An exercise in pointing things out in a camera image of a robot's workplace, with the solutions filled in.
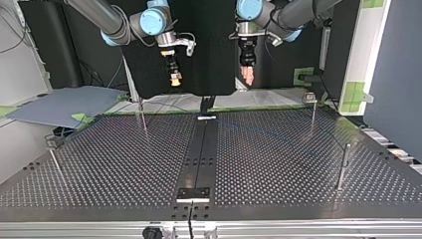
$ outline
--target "vertical post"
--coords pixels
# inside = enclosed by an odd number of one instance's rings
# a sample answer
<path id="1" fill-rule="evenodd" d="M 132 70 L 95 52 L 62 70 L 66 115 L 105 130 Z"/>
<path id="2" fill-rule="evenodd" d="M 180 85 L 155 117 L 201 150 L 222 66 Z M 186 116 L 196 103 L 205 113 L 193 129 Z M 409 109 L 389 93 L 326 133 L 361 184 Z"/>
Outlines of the vertical post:
<path id="1" fill-rule="evenodd" d="M 313 111 L 313 124 L 316 120 L 316 111 L 317 111 L 317 101 L 314 102 L 314 111 Z"/>
<path id="2" fill-rule="evenodd" d="M 345 145 L 344 154 L 343 154 L 343 158 L 342 158 L 342 162 L 341 162 L 340 176 L 338 177 L 338 182 L 337 182 L 337 191 L 343 190 L 342 184 L 343 184 L 343 181 L 344 181 L 345 172 L 346 172 L 347 167 L 348 167 L 348 157 L 349 157 L 349 154 L 350 154 L 350 148 L 351 148 L 350 143 L 347 143 Z"/>

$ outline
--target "cable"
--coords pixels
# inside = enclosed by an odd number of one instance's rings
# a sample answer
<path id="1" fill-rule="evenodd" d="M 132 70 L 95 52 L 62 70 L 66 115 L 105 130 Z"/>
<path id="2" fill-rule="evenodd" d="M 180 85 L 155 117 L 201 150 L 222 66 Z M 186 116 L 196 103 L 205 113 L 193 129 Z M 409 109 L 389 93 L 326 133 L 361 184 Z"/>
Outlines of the cable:
<path id="1" fill-rule="evenodd" d="M 273 57 L 273 55 L 270 53 L 270 50 L 268 49 L 268 42 L 267 42 L 267 40 L 268 40 L 268 37 L 269 36 L 270 35 L 268 34 L 268 30 L 266 29 L 265 30 L 265 38 L 264 38 L 265 49 L 267 50 L 267 54 L 271 57 L 271 59 L 276 62 L 277 59 L 275 57 Z"/>
<path id="2" fill-rule="evenodd" d="M 334 105 L 335 109 L 339 112 L 338 105 L 335 104 L 332 94 L 329 93 L 328 88 L 326 87 L 325 81 L 323 80 L 323 77 L 321 75 L 318 75 L 318 76 L 320 78 L 320 81 L 322 82 L 323 87 L 325 88 L 326 93 L 328 94 L 328 97 L 331 99 L 332 104 Z"/>
<path id="3" fill-rule="evenodd" d="M 192 37 L 193 42 L 195 42 L 195 43 L 196 43 L 196 38 L 195 38 L 195 35 L 193 35 L 192 33 L 179 33 L 179 35 L 180 35 L 180 36 L 181 36 L 181 35 L 189 35 L 189 36 L 191 36 L 191 37 Z"/>
<path id="4" fill-rule="evenodd" d="M 111 89 L 115 89 L 115 88 L 122 87 L 122 86 L 128 86 L 128 85 L 129 85 L 129 83 L 122 83 L 122 84 L 118 84 L 118 85 L 111 87 Z"/>
<path id="5" fill-rule="evenodd" d="M 280 22 L 279 22 L 279 16 L 280 16 L 280 13 L 282 12 L 282 11 L 280 11 L 279 13 L 278 13 L 278 16 L 277 16 L 277 20 L 276 19 L 274 19 L 274 15 L 276 14 L 276 12 L 277 11 L 279 11 L 279 10 L 283 10 L 284 8 L 283 7 L 276 7 L 276 8 L 274 8 L 271 12 L 270 12 L 270 20 L 267 22 L 267 24 L 265 25 L 265 29 L 267 29 L 267 27 L 268 27 L 268 25 L 270 25 L 270 22 L 273 22 L 276 26 L 278 26 L 279 28 L 281 28 L 282 30 L 284 30 L 284 31 L 291 31 L 291 32 L 296 32 L 296 31 L 299 31 L 299 30 L 301 30 L 301 29 L 303 29 L 303 28 L 305 28 L 307 25 L 308 25 L 308 23 L 305 23 L 303 26 L 301 26 L 301 27 L 298 27 L 298 28 L 293 28 L 293 27 L 289 27 L 289 26 L 283 26 Z"/>
<path id="6" fill-rule="evenodd" d="M 90 65 L 88 65 L 87 63 L 85 63 L 82 60 L 79 60 L 79 62 L 88 71 L 88 73 L 91 76 L 90 86 L 93 85 L 93 80 L 98 82 L 102 87 L 105 86 L 105 82 L 103 81 L 103 78 L 100 76 L 100 74 L 93 67 L 91 67 Z"/>
<path id="7" fill-rule="evenodd" d="M 121 33 L 120 36 L 116 36 L 116 37 L 109 37 L 112 40 L 116 40 L 116 39 L 121 39 L 122 37 L 125 37 L 127 39 L 127 42 L 125 43 L 125 45 L 129 45 L 130 43 L 130 38 L 131 38 L 131 34 L 133 33 L 135 35 L 136 38 L 138 38 L 143 45 L 145 45 L 146 47 L 152 47 L 155 45 L 156 42 L 153 42 L 151 44 L 146 43 L 142 37 L 139 36 L 139 34 L 136 32 L 136 30 L 133 28 L 133 26 L 130 23 L 130 20 L 127 18 L 127 15 L 124 13 L 124 11 L 116 6 L 116 5 L 111 5 L 111 7 L 113 9 L 115 9 L 117 11 L 117 13 L 120 15 L 121 20 L 123 21 L 123 33 Z"/>
<path id="8" fill-rule="evenodd" d="M 13 46 L 13 47 L 11 47 L 11 48 L 8 48 L 8 49 L 5 49 L 5 50 L 0 51 L 0 54 L 7 53 L 7 52 L 12 51 L 13 49 L 15 49 L 15 48 L 19 47 L 19 45 L 21 45 L 21 44 L 22 44 L 22 42 L 25 40 L 26 36 L 27 36 L 27 30 L 26 30 L 26 23 L 25 23 L 25 32 L 24 32 L 24 34 L 23 34 L 23 36 L 22 36 L 21 40 L 20 40 L 20 41 L 19 41 L 19 42 L 18 42 L 15 46 Z"/>
<path id="9" fill-rule="evenodd" d="M 107 88 L 109 88 L 112 84 L 112 82 L 115 80 L 115 78 L 117 77 L 117 74 L 120 72 L 121 66 L 123 65 L 123 56 L 121 56 L 121 61 L 120 64 L 118 65 L 117 70 L 114 73 L 114 76 L 111 78 L 111 81 L 109 81 L 108 86 L 106 86 Z"/>
<path id="10" fill-rule="evenodd" d="M 189 226 L 190 239 L 194 239 L 195 238 L 195 236 L 193 235 L 193 228 L 192 228 L 192 221 L 191 221 L 191 218 L 192 218 L 192 207 L 193 207 L 193 201 L 192 201 L 192 203 L 190 205 L 189 218 L 187 220 L 187 225 Z"/>

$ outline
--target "wire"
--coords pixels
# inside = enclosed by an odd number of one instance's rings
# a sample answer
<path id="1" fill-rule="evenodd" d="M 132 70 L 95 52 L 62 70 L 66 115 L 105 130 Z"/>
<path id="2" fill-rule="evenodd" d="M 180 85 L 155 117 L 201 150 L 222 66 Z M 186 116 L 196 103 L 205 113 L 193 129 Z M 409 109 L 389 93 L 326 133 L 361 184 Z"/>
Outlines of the wire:
<path id="1" fill-rule="evenodd" d="M 129 83 L 122 83 L 122 84 L 115 85 L 115 86 L 113 86 L 113 87 L 111 87 L 111 88 L 112 88 L 112 89 L 115 89 L 115 88 L 118 88 L 118 87 L 128 86 L 128 85 L 129 85 Z"/>
<path id="2" fill-rule="evenodd" d="M 125 45 L 129 45 L 130 44 L 130 38 L 131 38 L 131 34 L 133 33 L 135 35 L 136 38 L 138 38 L 143 45 L 145 45 L 146 47 L 152 47 L 156 44 L 156 42 L 153 43 L 146 43 L 141 36 L 139 36 L 138 32 L 134 29 L 134 27 L 131 25 L 129 19 L 127 18 L 127 15 L 124 13 L 124 11 L 116 6 L 116 5 L 111 5 L 112 8 L 114 8 L 118 14 L 121 17 L 121 20 L 123 21 L 123 32 L 121 33 L 120 36 L 115 36 L 115 37 L 109 37 L 112 40 L 116 40 L 116 39 L 121 39 L 122 37 L 125 37 L 127 39 L 127 42 L 125 43 Z"/>
<path id="3" fill-rule="evenodd" d="M 120 72 L 121 66 L 123 65 L 123 56 L 121 56 L 121 61 L 120 64 L 118 65 L 117 70 L 114 73 L 114 76 L 111 78 L 111 81 L 109 81 L 108 86 L 106 86 L 107 88 L 109 88 L 112 84 L 112 82 L 115 80 L 115 78 L 117 77 L 117 74 Z"/>
<path id="4" fill-rule="evenodd" d="M 269 37 L 270 35 L 268 34 L 268 31 L 267 30 L 265 30 L 265 38 L 264 38 L 264 45 L 265 45 L 265 49 L 267 50 L 267 54 L 270 56 L 270 58 L 273 60 L 273 61 L 277 61 L 277 59 L 275 58 L 275 57 L 273 57 L 273 55 L 270 53 L 270 50 L 268 49 L 268 42 L 267 42 L 267 40 L 268 40 L 268 37 Z"/>
<path id="5" fill-rule="evenodd" d="M 25 31 L 24 31 L 24 34 L 23 34 L 21 40 L 15 46 L 0 51 L 0 54 L 7 53 L 7 52 L 12 51 L 13 49 L 19 47 L 19 45 L 21 45 L 25 41 L 26 36 L 27 36 L 27 30 L 26 30 L 26 23 L 25 23 Z"/>
<path id="6" fill-rule="evenodd" d="M 278 18 L 277 18 L 277 20 L 276 19 L 274 19 L 274 15 L 276 15 L 276 12 L 277 11 L 279 11 L 279 10 L 283 10 L 284 8 L 283 7 L 276 7 L 276 8 L 274 8 L 271 12 L 270 12 L 270 20 L 266 23 L 266 25 L 265 25 L 265 29 L 267 29 L 267 27 L 268 27 L 268 25 L 270 25 L 270 22 L 273 22 L 276 26 L 278 26 L 279 28 L 281 28 L 282 30 L 284 30 L 284 31 L 291 31 L 291 32 L 296 32 L 296 31 L 299 31 L 299 30 L 301 30 L 301 29 L 304 29 L 307 25 L 308 25 L 308 23 L 305 23 L 303 26 L 301 26 L 301 27 L 298 27 L 298 28 L 293 28 L 293 27 L 289 27 L 289 26 L 283 26 L 280 22 L 279 22 L 279 16 L 280 16 L 280 13 L 282 12 L 282 11 L 280 11 L 279 13 L 278 13 Z"/>
<path id="7" fill-rule="evenodd" d="M 193 42 L 195 42 L 195 43 L 196 43 L 196 38 L 195 38 L 195 35 L 193 35 L 192 33 L 179 33 L 179 35 L 180 35 L 180 36 L 181 36 L 181 35 L 188 35 L 188 36 L 191 36 L 191 37 L 192 37 Z"/>
<path id="8" fill-rule="evenodd" d="M 91 77 L 91 82 L 90 82 L 90 86 L 93 85 L 93 80 L 96 81 L 97 83 L 99 83 L 102 87 L 105 86 L 105 82 L 103 81 L 103 78 L 100 76 L 100 74 L 90 65 L 88 65 L 87 63 L 85 63 L 82 60 L 79 60 L 80 64 L 87 70 L 87 72 L 90 74 Z"/>
<path id="9" fill-rule="evenodd" d="M 331 99 L 332 104 L 334 105 L 335 109 L 339 112 L 338 110 L 338 105 L 335 103 L 334 98 L 332 97 L 332 94 L 329 93 L 328 91 L 328 87 L 325 84 L 325 81 L 323 80 L 323 77 L 321 75 L 318 75 L 320 78 L 320 81 L 322 82 L 323 87 L 325 88 L 326 93 L 328 94 L 328 97 Z"/>

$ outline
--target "end effector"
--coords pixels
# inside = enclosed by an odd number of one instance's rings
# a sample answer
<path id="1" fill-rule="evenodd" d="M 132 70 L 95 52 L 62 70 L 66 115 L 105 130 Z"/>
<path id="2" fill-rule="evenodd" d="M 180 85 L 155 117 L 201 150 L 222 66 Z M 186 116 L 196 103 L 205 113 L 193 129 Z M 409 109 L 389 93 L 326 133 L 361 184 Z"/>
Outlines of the end effector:
<path id="1" fill-rule="evenodd" d="M 67 2 L 102 30 L 103 39 L 110 46 L 128 45 L 131 41 L 140 40 L 145 46 L 152 47 L 155 42 L 147 44 L 143 38 L 154 37 L 161 55 L 166 59 L 171 85 L 180 86 L 182 75 L 177 62 L 176 47 L 185 46 L 186 55 L 191 57 L 196 42 L 193 34 L 186 33 L 192 39 L 185 39 L 179 38 L 182 34 L 174 32 L 176 22 L 171 18 L 167 0 L 150 0 L 145 11 L 129 18 L 119 7 L 110 6 L 106 0 Z"/>
<path id="2" fill-rule="evenodd" d="M 259 36 L 266 36 L 266 41 L 275 47 L 284 41 L 293 42 L 308 21 L 340 1 L 294 0 L 279 8 L 267 0 L 237 0 L 235 16 L 237 27 L 235 34 L 230 38 L 239 39 L 240 64 L 247 84 L 252 85 L 253 82 L 253 68 L 257 59 L 255 47 Z"/>

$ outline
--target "gray panel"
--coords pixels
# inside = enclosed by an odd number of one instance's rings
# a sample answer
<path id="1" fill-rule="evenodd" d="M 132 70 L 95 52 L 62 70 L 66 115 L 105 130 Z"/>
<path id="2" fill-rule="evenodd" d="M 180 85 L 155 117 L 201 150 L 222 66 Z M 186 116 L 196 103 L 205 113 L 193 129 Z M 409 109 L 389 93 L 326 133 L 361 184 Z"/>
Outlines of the gray panel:
<path id="1" fill-rule="evenodd" d="M 69 128 L 83 124 L 73 114 L 96 117 L 110 109 L 125 92 L 98 87 L 66 88 L 37 99 L 7 115 L 12 120 Z"/>
<path id="2" fill-rule="evenodd" d="M 417 159 L 422 158 L 420 0 L 392 0 L 364 119 Z"/>
<path id="3" fill-rule="evenodd" d="M 16 184 L 2 185 L 0 221 L 34 211 L 25 219 L 171 220 L 194 121 L 147 117 L 145 131 L 135 116 L 101 118 L 56 151 L 57 164 L 50 157 L 37 161 Z"/>

